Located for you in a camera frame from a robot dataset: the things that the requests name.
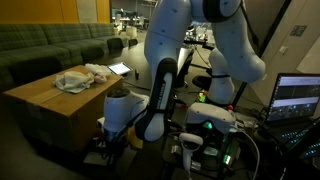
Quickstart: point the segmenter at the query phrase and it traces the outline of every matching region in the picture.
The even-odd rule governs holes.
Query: monitor
[[[320,97],[320,74],[279,73],[266,122],[313,116]]]

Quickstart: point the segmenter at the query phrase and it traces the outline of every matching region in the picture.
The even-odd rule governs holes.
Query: laptop
[[[314,126],[314,115],[320,99],[320,74],[279,73],[275,82],[264,127],[287,149],[295,145]],[[300,155],[320,155],[320,141]]]

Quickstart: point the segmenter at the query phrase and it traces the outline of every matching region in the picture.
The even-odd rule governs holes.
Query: tablet
[[[132,68],[126,65],[124,62],[115,63],[107,66],[111,72],[117,75],[123,75],[130,71],[132,71]]]

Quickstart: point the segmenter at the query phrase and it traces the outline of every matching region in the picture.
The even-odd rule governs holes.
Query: green light
[[[231,160],[231,157],[230,157],[230,156],[228,156],[228,155],[224,155],[223,163],[225,163],[225,164],[229,164],[230,160]]]
[[[204,103],[206,101],[206,95],[204,93],[199,93],[198,100],[199,102]]]
[[[206,122],[203,125],[205,128],[212,129],[212,124],[210,122]]]

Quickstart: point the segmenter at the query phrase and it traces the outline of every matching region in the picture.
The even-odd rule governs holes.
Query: chair
[[[111,38],[107,40],[110,53],[121,52],[124,48],[121,38]]]
[[[62,65],[56,57],[43,57],[15,63],[9,71],[15,84],[20,86],[58,73],[62,71]]]
[[[89,48],[81,51],[83,64],[86,64],[93,59],[100,58],[103,55],[104,55],[104,52],[101,47],[93,47],[93,48]]]
[[[142,30],[144,29],[144,20],[145,18],[143,16],[139,17],[139,23],[136,25],[137,29],[140,30],[140,32],[142,32]]]
[[[129,17],[129,22],[128,22],[128,26],[134,26],[135,25],[135,22],[133,20],[133,17]]]
[[[201,76],[201,75],[198,75],[198,76],[195,76],[193,79],[192,79],[192,84],[194,84],[195,86],[201,88],[201,89],[204,89],[206,91],[209,91],[209,88],[210,88],[210,85],[211,85],[211,74],[212,74],[212,69],[207,69],[206,72],[210,75],[210,77],[208,76]]]
[[[123,31],[122,22],[121,22],[121,14],[117,14],[114,20],[114,25],[118,29],[118,34],[120,35]]]
[[[143,23],[143,28],[144,29],[148,29],[148,27],[149,27],[149,23],[150,23],[150,21],[149,21],[149,19],[144,19],[144,23]]]
[[[129,48],[138,44],[137,39],[129,39],[128,40]]]

